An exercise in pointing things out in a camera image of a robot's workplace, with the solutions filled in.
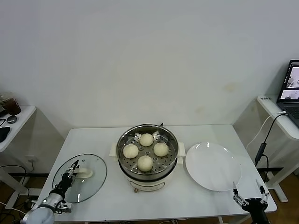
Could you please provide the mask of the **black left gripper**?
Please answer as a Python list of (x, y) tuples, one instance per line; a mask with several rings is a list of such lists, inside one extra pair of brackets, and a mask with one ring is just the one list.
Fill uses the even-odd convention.
[(72, 181), (76, 178), (77, 173), (74, 173), (78, 166), (79, 160), (76, 160), (69, 167), (69, 174), (63, 174), (62, 180), (55, 186), (55, 193), (59, 195), (65, 195), (68, 188), (71, 187)]

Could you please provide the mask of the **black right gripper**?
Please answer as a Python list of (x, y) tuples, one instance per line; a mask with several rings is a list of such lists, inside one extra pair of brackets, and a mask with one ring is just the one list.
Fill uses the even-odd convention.
[(266, 192), (265, 188), (258, 180), (256, 180), (256, 183), (262, 195), (261, 198), (248, 198), (244, 200), (239, 195), (236, 184), (233, 182), (233, 200), (242, 207), (244, 211), (250, 213), (253, 224), (268, 224), (269, 220), (265, 213), (265, 210), (268, 207), (268, 192)]

